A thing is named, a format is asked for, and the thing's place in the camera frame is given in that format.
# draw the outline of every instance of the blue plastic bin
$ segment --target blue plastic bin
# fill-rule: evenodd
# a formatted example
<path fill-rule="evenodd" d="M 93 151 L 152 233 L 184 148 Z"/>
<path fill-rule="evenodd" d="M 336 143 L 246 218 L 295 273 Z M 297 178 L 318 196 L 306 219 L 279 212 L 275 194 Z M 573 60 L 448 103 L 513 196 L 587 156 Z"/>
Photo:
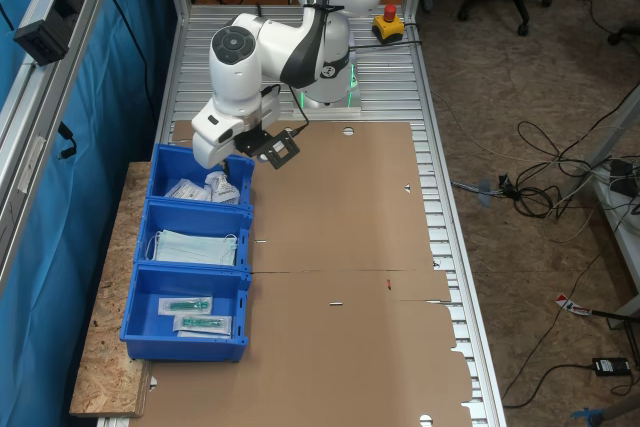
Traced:
<path fill-rule="evenodd" d="M 252 210 L 249 202 L 251 176 L 255 162 L 240 155 L 230 155 L 226 159 L 228 166 L 227 180 L 240 191 L 240 201 L 236 208 Z M 223 170 L 220 164 L 213 169 L 203 168 L 193 157 L 193 150 L 186 147 L 156 144 L 151 163 L 151 176 L 147 196 L 151 199 L 166 199 L 172 202 L 189 202 L 201 204 L 199 200 L 169 199 L 165 194 L 169 192 L 180 179 L 189 179 L 194 184 L 204 187 L 207 174 Z"/>
<path fill-rule="evenodd" d="M 179 234 L 200 237 L 226 237 L 233 234 L 238 238 L 236 258 L 233 266 L 215 264 L 193 264 L 199 268 L 235 269 L 249 272 L 249 229 L 253 215 L 248 210 L 223 207 L 209 202 L 171 202 L 147 199 L 140 221 L 138 245 L 134 262 L 148 260 L 159 266 L 174 265 L 175 262 L 160 262 L 146 258 L 153 257 L 156 232 L 171 230 Z"/>
<path fill-rule="evenodd" d="M 190 264 L 134 267 L 120 340 L 132 359 L 233 361 L 242 357 L 251 275 L 230 270 L 203 270 Z M 213 296 L 213 315 L 234 318 L 230 339 L 178 337 L 172 315 L 158 315 L 160 297 Z"/>

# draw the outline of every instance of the blue face mask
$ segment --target blue face mask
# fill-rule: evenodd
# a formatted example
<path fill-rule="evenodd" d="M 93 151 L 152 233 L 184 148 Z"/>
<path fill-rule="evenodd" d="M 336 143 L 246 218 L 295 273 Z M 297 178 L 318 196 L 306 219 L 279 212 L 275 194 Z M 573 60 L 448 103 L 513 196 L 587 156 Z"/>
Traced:
<path fill-rule="evenodd" d="M 234 265 L 238 245 L 233 234 L 225 238 L 196 237 L 163 230 L 150 239 L 147 258 L 151 242 L 155 242 L 153 260 L 217 265 Z"/>

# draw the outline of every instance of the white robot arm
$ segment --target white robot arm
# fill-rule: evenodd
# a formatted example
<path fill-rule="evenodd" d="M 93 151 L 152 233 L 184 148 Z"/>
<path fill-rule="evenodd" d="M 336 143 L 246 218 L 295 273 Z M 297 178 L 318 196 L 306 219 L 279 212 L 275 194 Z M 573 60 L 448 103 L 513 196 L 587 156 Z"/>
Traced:
<path fill-rule="evenodd" d="M 236 149 L 249 156 L 264 156 L 276 169 L 297 154 L 292 139 L 297 132 L 283 131 L 272 137 L 264 131 L 280 115 L 280 86 L 261 91 L 262 75 L 298 89 L 316 82 L 327 57 L 329 4 L 338 1 L 300 0 L 306 7 L 298 28 L 241 14 L 213 36 L 209 48 L 213 93 L 192 120 L 193 153 L 202 166 L 211 168 Z M 340 5 L 359 13 L 378 1 L 348 0 Z M 345 52 L 327 52 L 328 58 L 348 56 L 347 42 L 348 23 L 345 45 L 330 49 Z M 279 154 L 283 147 L 288 151 L 285 156 Z"/>

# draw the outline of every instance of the brown cardboard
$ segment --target brown cardboard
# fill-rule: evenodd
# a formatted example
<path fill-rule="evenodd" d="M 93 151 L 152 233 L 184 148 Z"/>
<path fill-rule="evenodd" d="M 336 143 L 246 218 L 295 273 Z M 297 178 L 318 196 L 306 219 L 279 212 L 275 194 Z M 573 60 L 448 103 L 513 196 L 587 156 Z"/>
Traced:
<path fill-rule="evenodd" d="M 254 171 L 252 230 L 267 241 L 253 246 L 254 272 L 432 271 L 409 124 L 312 122 L 295 141 L 284 167 Z"/>
<path fill-rule="evenodd" d="M 471 426 L 447 308 L 367 288 L 384 274 L 254 275 L 242 360 L 154 363 L 158 386 L 131 426 L 418 426 L 422 414 Z"/>
<path fill-rule="evenodd" d="M 191 147 L 193 139 L 193 127 L 191 121 L 179 120 L 173 124 L 173 133 L 171 134 L 172 143 L 181 147 Z"/>

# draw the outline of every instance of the blue clip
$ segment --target blue clip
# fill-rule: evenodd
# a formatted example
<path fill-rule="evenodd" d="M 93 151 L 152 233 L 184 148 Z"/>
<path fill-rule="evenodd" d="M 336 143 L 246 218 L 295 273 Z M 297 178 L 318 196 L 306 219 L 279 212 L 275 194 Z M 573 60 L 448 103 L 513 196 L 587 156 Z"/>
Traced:
<path fill-rule="evenodd" d="M 604 412 L 604 410 L 602 410 L 602 409 L 589 410 L 587 407 L 585 407 L 584 410 L 579 410 L 577 412 L 573 412 L 571 414 L 571 418 L 572 419 L 579 419 L 580 417 L 586 417 L 586 419 L 587 419 L 587 427 L 597 427 L 598 425 L 600 425 L 602 419 L 601 418 L 598 419 L 598 420 L 600 420 L 600 422 L 598 422 L 597 424 L 593 424 L 591 422 L 591 420 L 596 416 L 602 415 L 603 412 Z"/>

